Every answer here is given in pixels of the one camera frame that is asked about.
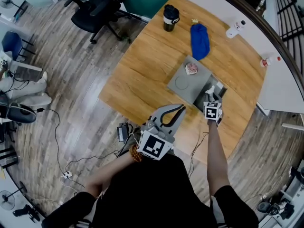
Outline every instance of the blue chair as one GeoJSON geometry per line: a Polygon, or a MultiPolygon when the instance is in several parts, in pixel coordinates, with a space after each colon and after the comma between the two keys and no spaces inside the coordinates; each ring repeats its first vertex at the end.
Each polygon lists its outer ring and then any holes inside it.
{"type": "Polygon", "coordinates": [[[2,40],[3,51],[4,52],[11,51],[13,53],[13,60],[15,61],[17,60],[18,56],[26,58],[26,56],[20,54],[22,49],[35,55],[34,52],[27,50],[22,46],[23,41],[33,46],[32,43],[29,43],[28,41],[21,39],[21,37],[16,32],[8,31],[5,33],[4,38],[2,40]]]}

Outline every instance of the white bottle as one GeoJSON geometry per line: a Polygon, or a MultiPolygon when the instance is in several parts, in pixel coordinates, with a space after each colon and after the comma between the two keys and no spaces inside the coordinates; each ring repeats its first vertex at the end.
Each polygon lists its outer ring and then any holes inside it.
{"type": "Polygon", "coordinates": [[[234,25],[226,31],[227,37],[233,38],[234,36],[236,36],[239,32],[242,31],[245,24],[246,24],[246,22],[243,20],[241,22],[239,21],[239,22],[234,23],[234,25]]]}
{"type": "Polygon", "coordinates": [[[281,57],[268,57],[260,61],[261,67],[268,67],[276,61],[281,61],[281,57]]]}

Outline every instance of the black office chair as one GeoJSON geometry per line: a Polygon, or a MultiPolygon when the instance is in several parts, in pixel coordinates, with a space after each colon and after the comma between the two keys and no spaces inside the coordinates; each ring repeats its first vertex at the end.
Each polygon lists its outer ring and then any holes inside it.
{"type": "Polygon", "coordinates": [[[82,2],[81,0],[68,0],[64,6],[67,7],[71,2],[78,4],[79,9],[72,16],[72,22],[79,28],[93,33],[90,42],[96,44],[94,37],[100,29],[106,25],[118,40],[123,40],[114,29],[109,25],[109,21],[117,22],[121,17],[127,16],[131,18],[130,14],[115,15],[114,13],[120,9],[122,0],[89,0],[82,2]]]}

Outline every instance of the person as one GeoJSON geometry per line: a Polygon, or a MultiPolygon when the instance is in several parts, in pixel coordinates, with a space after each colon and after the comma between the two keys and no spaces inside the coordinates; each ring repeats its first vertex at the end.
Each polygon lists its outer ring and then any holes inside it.
{"type": "Polygon", "coordinates": [[[48,105],[52,102],[52,98],[45,93],[48,79],[47,72],[43,73],[41,79],[34,82],[21,80],[14,76],[2,78],[7,70],[6,66],[2,66],[0,70],[0,91],[7,94],[12,102],[27,106],[48,105]]]}
{"type": "Polygon", "coordinates": [[[195,195],[180,158],[138,158],[133,147],[91,176],[85,191],[53,211],[43,228],[196,225],[205,228],[257,228],[254,211],[235,193],[217,124],[208,121],[210,207],[195,195]]]}

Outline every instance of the black travel mug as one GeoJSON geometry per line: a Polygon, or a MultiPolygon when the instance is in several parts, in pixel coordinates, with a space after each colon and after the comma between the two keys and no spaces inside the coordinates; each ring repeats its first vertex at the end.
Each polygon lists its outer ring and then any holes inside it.
{"type": "Polygon", "coordinates": [[[173,31],[175,24],[180,20],[180,12],[177,8],[167,4],[163,12],[163,28],[165,31],[173,31]]]}

